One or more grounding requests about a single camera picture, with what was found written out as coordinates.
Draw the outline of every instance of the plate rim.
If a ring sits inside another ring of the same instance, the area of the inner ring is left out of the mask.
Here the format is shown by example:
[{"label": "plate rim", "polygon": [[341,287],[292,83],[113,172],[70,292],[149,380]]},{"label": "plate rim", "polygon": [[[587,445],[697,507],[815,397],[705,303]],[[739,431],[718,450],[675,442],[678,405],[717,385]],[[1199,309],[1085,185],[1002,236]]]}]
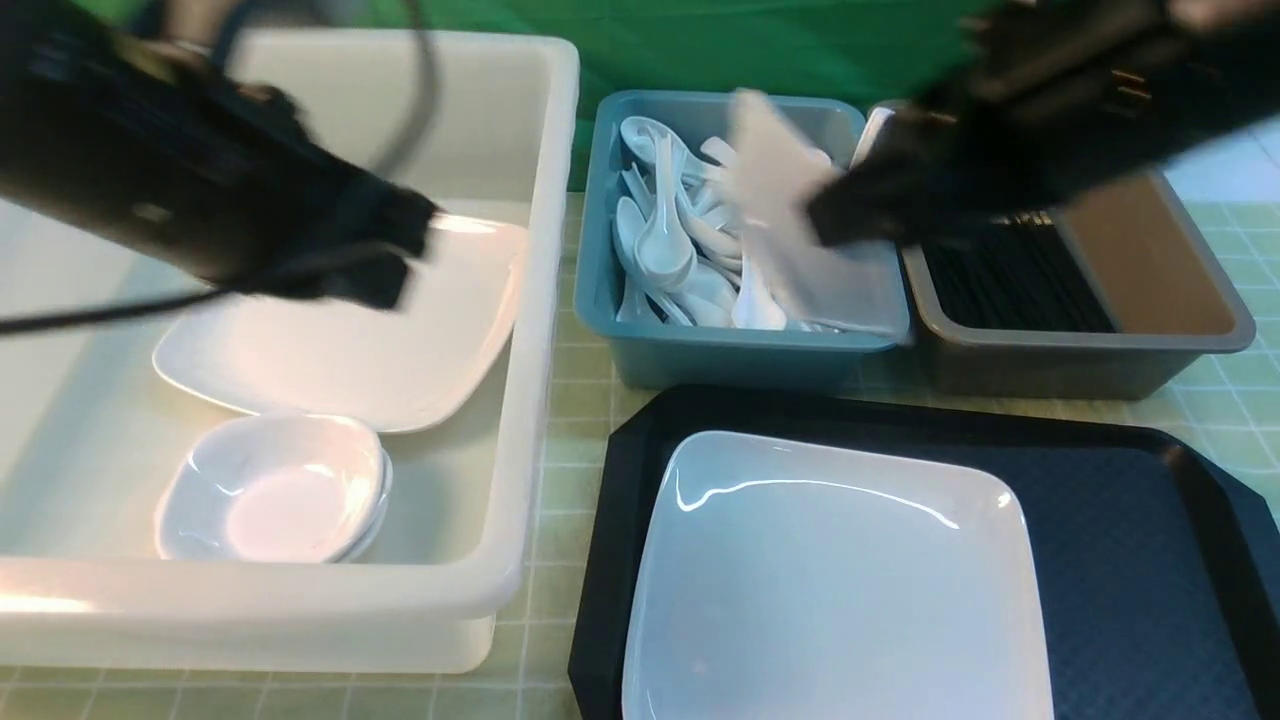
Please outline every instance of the plate rim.
[{"label": "plate rim", "polygon": [[[466,382],[457,384],[457,387],[463,389],[460,389],[456,393],[445,396],[447,402],[438,404],[438,406],[442,407],[442,411],[439,414],[433,414],[430,420],[426,421],[417,420],[413,423],[375,421],[370,418],[358,418],[351,415],[352,418],[372,428],[374,432],[378,434],[397,436],[397,434],[419,433],[422,430],[429,430],[448,421],[451,418],[457,415],[457,413],[462,409],[462,406],[466,405],[466,402],[471,398],[472,395],[475,395],[475,391],[479,389],[480,384],[484,383],[484,379],[493,370],[494,364],[502,355],[503,348],[507,347],[507,345],[511,341],[511,336],[515,332],[516,322],[518,320],[520,316],[520,302],[518,302],[520,290],[524,286],[525,272],[527,270],[529,266],[529,251],[530,251],[529,229],[511,223],[495,223],[490,220],[479,220],[479,222],[489,225],[500,225],[508,229],[513,229],[517,236],[511,242],[511,246],[515,249],[515,252],[512,252],[511,255],[511,269],[508,272],[507,282],[503,286],[502,297],[498,302],[497,316],[494,318],[494,322],[489,325],[489,332],[485,334],[484,341],[479,346],[479,352],[476,355],[479,361],[472,364],[474,366],[472,373],[463,375],[463,379]],[[429,263],[430,260],[420,260],[420,261],[425,264]],[[197,389],[189,382],[189,379],[188,380],[179,379],[178,377],[174,375],[172,370],[166,370],[165,366],[166,350],[169,352],[173,351],[173,345],[178,342],[174,338],[178,337],[180,332],[189,323],[196,322],[197,315],[205,313],[211,313],[211,314],[227,313],[228,309],[233,306],[233,304],[241,304],[244,302],[246,300],[247,297],[244,296],[236,296],[219,302],[215,307],[198,307],[183,313],[177,320],[174,320],[169,325],[168,329],[165,329],[164,334],[156,342],[155,348],[152,348],[151,351],[151,368],[155,370],[155,373],[160,375],[160,378],[163,378],[170,386],[191,396],[198,397],[200,400],[204,400],[219,407],[224,407],[227,410],[232,410],[233,413],[239,413],[242,415],[253,416],[253,415],[265,415],[269,413],[280,413],[280,411],[302,411],[302,413],[321,413],[329,415],[340,415],[340,413],[334,413],[332,410],[314,410],[310,407],[279,406],[279,407],[262,407],[259,410],[253,410],[250,407],[244,407],[237,402],[214,397],[207,389]]]}]

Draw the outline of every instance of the white square plate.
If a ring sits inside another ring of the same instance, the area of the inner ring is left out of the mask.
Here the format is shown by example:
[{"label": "white square plate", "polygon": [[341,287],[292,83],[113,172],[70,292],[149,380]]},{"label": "white square plate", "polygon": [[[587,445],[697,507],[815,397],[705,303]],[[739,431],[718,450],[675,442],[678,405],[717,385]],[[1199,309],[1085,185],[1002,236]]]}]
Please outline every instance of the white square plate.
[{"label": "white square plate", "polygon": [[671,457],[627,720],[1050,720],[1030,543],[1000,479],[708,432]]},{"label": "white square plate", "polygon": [[380,433],[430,428],[466,402],[507,343],[527,245],[525,228],[438,215],[399,310],[236,297],[179,319],[152,361],[174,386],[241,413],[346,415]]}]

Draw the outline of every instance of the black cable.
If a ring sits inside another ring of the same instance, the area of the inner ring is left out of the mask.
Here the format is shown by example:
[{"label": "black cable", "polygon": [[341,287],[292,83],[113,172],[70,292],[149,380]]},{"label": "black cable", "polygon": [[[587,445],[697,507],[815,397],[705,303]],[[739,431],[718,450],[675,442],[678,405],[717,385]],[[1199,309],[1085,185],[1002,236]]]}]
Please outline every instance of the black cable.
[{"label": "black cable", "polygon": [[[415,94],[413,106],[410,109],[401,129],[396,133],[385,150],[374,160],[369,176],[361,176],[342,192],[334,202],[333,211],[320,218],[311,228],[303,233],[307,237],[324,237],[325,233],[342,236],[355,229],[355,223],[361,222],[374,210],[383,186],[378,178],[393,176],[403,164],[413,156],[424,137],[426,137],[431,119],[435,115],[435,99],[438,91],[438,78],[435,76],[436,64],[428,37],[430,28],[422,14],[420,0],[402,0],[408,10],[410,24],[419,59],[419,88]],[[0,319],[0,337],[33,333],[55,329],[76,328],[82,325],[96,325],[115,323],[120,320],[136,320],[151,315],[160,315],[186,310],[196,305],[211,302],[228,295],[264,292],[271,287],[292,284],[349,268],[375,258],[384,256],[393,251],[384,242],[369,242],[348,245],[332,252],[319,252],[308,255],[294,263],[280,268],[268,269],[253,277],[242,281],[225,283],[221,287],[202,292],[178,295],[136,302],[127,305],[108,305],[91,307],[87,310],[73,310],[67,313],[50,313],[41,315],[28,315],[18,318]]]}]

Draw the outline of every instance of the dish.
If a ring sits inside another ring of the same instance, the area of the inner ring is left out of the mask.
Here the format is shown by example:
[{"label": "dish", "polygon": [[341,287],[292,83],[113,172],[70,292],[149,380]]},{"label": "dish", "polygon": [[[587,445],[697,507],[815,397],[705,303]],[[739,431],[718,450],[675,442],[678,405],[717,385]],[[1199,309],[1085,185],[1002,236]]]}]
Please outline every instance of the dish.
[{"label": "dish", "polygon": [[369,548],[372,547],[374,541],[378,539],[378,533],[383,530],[383,523],[387,520],[387,503],[389,502],[392,484],[394,483],[392,459],[385,452],[383,452],[383,459],[387,464],[387,473],[383,475],[383,495],[378,500],[378,507],[374,510],[374,518],[369,523],[369,529],[335,562],[360,562],[365,553],[369,552]]},{"label": "dish", "polygon": [[156,346],[156,372],[239,413],[343,415],[379,433],[443,423],[511,336],[529,233],[456,215],[431,228],[401,310],[236,297],[179,319]]},{"label": "dish", "polygon": [[333,562],[385,510],[390,462],[348,418],[241,418],[201,438],[156,509],[165,560]]},{"label": "dish", "polygon": [[993,475],[727,432],[658,491],[626,717],[1053,717],[1021,507]]}]

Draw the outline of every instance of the green cloth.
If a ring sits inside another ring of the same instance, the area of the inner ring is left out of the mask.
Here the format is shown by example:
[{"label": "green cloth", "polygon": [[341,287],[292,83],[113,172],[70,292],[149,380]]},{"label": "green cloth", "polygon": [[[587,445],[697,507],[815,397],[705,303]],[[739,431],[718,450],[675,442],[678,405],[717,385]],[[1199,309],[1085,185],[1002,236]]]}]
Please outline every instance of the green cloth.
[{"label": "green cloth", "polygon": [[[118,19],[137,0],[78,0]],[[901,97],[963,56],[956,19],[991,0],[422,0],[433,27],[563,37],[582,58],[573,181],[595,108],[628,88]],[[361,24],[399,28],[402,0],[370,0]]]}]

